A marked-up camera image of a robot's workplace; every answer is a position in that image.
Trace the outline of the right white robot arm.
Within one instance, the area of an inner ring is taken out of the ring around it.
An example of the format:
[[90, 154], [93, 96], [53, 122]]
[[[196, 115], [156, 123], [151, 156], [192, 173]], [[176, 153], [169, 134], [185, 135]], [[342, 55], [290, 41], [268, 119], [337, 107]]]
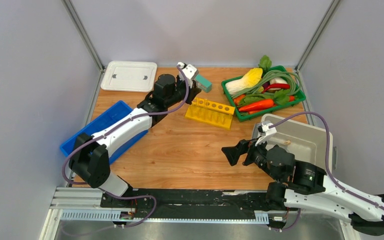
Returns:
[[384, 194], [352, 195], [341, 189], [327, 172], [284, 148], [256, 139], [240, 140], [235, 146], [222, 147], [229, 164], [238, 163], [246, 155], [244, 166], [255, 164], [274, 181], [268, 185], [265, 203], [270, 210], [307, 209], [350, 223], [352, 228], [370, 236], [384, 235]]

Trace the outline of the beige plastic tub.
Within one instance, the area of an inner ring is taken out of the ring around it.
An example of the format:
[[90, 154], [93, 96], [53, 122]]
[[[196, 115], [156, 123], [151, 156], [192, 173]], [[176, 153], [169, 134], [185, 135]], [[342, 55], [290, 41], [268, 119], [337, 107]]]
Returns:
[[[333, 135], [324, 128], [312, 126], [295, 120], [288, 120], [275, 127], [277, 133], [267, 141], [269, 150], [278, 145], [295, 155], [299, 161], [308, 162], [319, 168], [333, 168]], [[285, 141], [291, 144], [282, 145]]]

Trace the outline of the white tray lid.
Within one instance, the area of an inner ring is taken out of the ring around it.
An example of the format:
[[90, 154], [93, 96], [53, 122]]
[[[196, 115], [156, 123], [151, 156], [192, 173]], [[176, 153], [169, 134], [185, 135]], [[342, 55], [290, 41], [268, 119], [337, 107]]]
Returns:
[[148, 93], [153, 89], [157, 68], [155, 62], [111, 61], [100, 87], [105, 91]]

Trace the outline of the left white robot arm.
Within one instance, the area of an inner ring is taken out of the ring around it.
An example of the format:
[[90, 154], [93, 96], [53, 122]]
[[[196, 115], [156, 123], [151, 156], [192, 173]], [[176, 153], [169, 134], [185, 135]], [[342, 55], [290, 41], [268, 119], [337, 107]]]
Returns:
[[110, 157], [132, 138], [155, 126], [170, 111], [170, 107], [191, 104], [201, 92], [197, 87], [198, 73], [181, 70], [178, 76], [162, 74], [136, 108], [127, 116], [92, 135], [79, 134], [66, 164], [83, 181], [82, 184], [98, 188], [113, 196], [120, 207], [133, 201], [130, 187], [121, 177], [111, 172]]

